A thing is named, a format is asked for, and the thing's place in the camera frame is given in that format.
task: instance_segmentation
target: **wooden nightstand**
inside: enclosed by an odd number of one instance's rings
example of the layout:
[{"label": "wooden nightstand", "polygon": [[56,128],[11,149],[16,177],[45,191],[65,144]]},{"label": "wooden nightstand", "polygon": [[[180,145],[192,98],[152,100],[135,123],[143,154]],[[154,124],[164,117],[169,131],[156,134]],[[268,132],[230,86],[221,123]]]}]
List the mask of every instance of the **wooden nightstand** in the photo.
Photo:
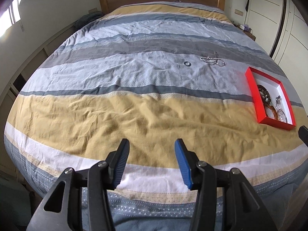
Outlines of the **wooden nightstand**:
[{"label": "wooden nightstand", "polygon": [[247,31],[243,31],[241,28],[239,28],[242,32],[244,32],[246,35],[248,35],[251,39],[253,39],[254,41],[256,40],[256,37],[252,34],[252,33],[249,33]]}]

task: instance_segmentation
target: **red box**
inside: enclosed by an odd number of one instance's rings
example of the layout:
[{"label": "red box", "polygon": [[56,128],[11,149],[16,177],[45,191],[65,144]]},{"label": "red box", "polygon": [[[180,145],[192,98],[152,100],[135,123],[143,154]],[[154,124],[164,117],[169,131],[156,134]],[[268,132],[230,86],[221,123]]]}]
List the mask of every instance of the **red box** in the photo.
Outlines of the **red box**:
[{"label": "red box", "polygon": [[[296,126],[295,117],[289,97],[285,91],[282,82],[262,71],[259,71],[251,67],[247,69],[245,75],[254,101],[258,123],[267,124],[273,127],[282,128],[286,130],[293,129]],[[282,110],[285,113],[288,123],[275,120],[274,118],[270,118],[266,115],[262,98],[260,96],[259,89],[257,87],[257,83],[258,85],[260,84],[267,89],[267,91],[271,96],[274,108],[275,108],[275,98],[276,96],[280,95],[281,97],[280,106],[282,107]]]}]

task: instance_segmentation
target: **blue gripper pad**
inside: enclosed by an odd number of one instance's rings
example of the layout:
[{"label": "blue gripper pad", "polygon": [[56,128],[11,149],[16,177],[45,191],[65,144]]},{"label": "blue gripper pad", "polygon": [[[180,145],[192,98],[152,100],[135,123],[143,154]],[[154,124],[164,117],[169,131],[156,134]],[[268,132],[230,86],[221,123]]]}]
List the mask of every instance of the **blue gripper pad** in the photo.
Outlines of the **blue gripper pad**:
[{"label": "blue gripper pad", "polygon": [[121,182],[128,154],[129,154],[129,141],[127,139],[123,139],[112,161],[112,163],[114,164],[114,171],[113,171],[113,180],[111,184],[113,185],[114,188],[116,188],[117,185],[119,185]]},{"label": "blue gripper pad", "polygon": [[177,158],[177,162],[178,165],[180,167],[180,171],[181,171],[181,175],[184,181],[184,184],[188,187],[188,189],[192,189],[192,177],[191,177],[191,171],[190,171],[190,166],[188,163],[188,160],[185,156],[185,150],[186,147],[184,145],[184,147],[181,145],[181,141],[180,139],[177,139],[174,143],[174,151],[175,151],[175,155]]}]

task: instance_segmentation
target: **bed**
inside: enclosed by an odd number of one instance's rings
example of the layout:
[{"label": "bed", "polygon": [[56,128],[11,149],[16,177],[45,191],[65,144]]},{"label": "bed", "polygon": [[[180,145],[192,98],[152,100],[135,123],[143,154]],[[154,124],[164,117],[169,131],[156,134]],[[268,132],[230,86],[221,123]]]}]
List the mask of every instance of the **bed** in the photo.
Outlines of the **bed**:
[{"label": "bed", "polygon": [[[33,189],[44,196],[65,168],[87,169],[127,138],[122,181],[108,193],[116,230],[188,230],[196,192],[174,154],[182,138],[215,168],[238,167],[278,228],[290,221],[290,198],[308,173],[297,134],[307,116],[281,68],[225,16],[224,1],[100,0],[106,15],[35,71],[9,114],[5,146]],[[218,64],[200,59],[214,52]],[[296,128],[257,123],[248,67],[282,81]]]}]

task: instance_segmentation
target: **electrical socket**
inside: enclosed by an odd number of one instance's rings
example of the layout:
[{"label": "electrical socket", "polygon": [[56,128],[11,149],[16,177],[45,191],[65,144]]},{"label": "electrical socket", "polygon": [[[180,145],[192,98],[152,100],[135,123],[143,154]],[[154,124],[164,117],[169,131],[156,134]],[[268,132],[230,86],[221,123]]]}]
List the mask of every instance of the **electrical socket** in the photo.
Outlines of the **electrical socket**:
[{"label": "electrical socket", "polygon": [[240,16],[243,16],[243,15],[244,15],[244,12],[242,12],[242,11],[240,11],[240,10],[238,10],[238,9],[235,10],[235,13],[236,13],[237,15],[240,15]]},{"label": "electrical socket", "polygon": [[93,8],[89,10],[89,14],[97,12],[97,8]]}]

